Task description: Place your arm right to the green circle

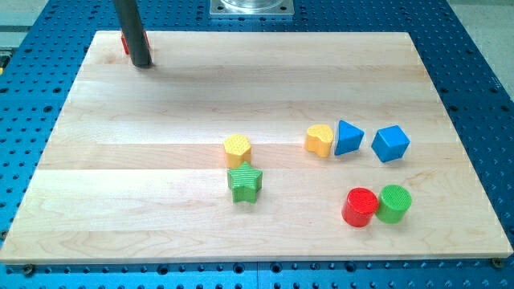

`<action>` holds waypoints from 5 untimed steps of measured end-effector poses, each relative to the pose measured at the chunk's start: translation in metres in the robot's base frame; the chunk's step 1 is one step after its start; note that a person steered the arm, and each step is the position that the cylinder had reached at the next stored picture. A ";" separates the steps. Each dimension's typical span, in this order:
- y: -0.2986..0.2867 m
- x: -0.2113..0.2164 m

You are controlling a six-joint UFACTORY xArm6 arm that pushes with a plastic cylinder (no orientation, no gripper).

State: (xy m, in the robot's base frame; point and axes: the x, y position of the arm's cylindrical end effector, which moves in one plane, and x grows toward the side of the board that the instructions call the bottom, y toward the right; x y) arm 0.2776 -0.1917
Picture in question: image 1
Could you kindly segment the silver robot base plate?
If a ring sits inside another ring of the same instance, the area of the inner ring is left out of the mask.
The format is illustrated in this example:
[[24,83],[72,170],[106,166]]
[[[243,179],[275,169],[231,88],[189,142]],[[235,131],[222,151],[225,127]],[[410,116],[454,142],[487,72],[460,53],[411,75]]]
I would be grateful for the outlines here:
[[210,15],[294,15],[293,0],[210,0]]

